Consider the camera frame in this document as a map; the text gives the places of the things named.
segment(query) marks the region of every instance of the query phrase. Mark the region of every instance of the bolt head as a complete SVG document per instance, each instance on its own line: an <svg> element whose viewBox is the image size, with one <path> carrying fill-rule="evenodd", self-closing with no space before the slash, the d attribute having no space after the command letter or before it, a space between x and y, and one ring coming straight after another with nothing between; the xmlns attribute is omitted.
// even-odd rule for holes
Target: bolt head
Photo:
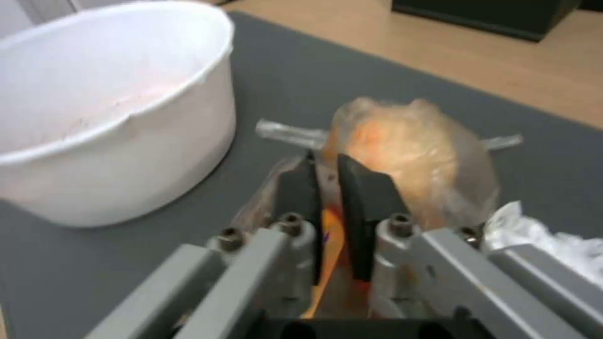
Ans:
<svg viewBox="0 0 603 339"><path fill-rule="evenodd" d="M299 236L302 231L303 216L297 213L285 213L279 218L279 228L289 236Z"/></svg>
<svg viewBox="0 0 603 339"><path fill-rule="evenodd" d="M221 249L227 252L236 251L243 246L243 233L234 227L223 229L218 235L218 242Z"/></svg>
<svg viewBox="0 0 603 339"><path fill-rule="evenodd" d="M412 218L403 213L394 213L388 221L390 232L398 237L407 238L412 236L414 223Z"/></svg>

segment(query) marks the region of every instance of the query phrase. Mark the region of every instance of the crumpled plastic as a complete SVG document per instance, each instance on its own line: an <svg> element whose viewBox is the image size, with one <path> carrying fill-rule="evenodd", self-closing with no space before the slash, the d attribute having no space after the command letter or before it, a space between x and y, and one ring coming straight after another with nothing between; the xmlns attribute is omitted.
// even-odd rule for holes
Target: crumpled plastic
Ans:
<svg viewBox="0 0 603 339"><path fill-rule="evenodd" d="M482 251L532 244L603 289L603 239L550 233L539 220L524 216L519 201L501 207L486 222Z"/></svg>
<svg viewBox="0 0 603 339"><path fill-rule="evenodd" d="M388 174L424 230L473 227L496 210L499 185L484 144L427 100L358 98L335 113L324 162L345 153Z"/></svg>

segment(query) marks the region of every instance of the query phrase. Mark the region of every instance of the black base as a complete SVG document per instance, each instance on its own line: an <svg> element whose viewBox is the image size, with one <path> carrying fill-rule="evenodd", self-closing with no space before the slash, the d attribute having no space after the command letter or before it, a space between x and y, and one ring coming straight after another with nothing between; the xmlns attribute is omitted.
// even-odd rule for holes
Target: black base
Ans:
<svg viewBox="0 0 603 339"><path fill-rule="evenodd" d="M580 0L393 0L392 10L538 42L579 4Z"/></svg>

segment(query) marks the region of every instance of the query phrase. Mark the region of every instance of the translucent plastic bag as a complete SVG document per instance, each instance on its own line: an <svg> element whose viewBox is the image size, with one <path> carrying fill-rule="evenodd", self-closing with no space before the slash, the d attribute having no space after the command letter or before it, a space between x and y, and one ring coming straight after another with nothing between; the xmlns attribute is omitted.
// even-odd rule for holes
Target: translucent plastic bag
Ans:
<svg viewBox="0 0 603 339"><path fill-rule="evenodd" d="M265 121L257 131L266 138L320 149L321 163L331 173L336 173L337 154L345 153L373 171L389 174L426 230L485 222L496 210L499 195L487 147L521 143L520 136L481 142L426 100L395 105L358 98L337 110L329 132Z"/></svg>

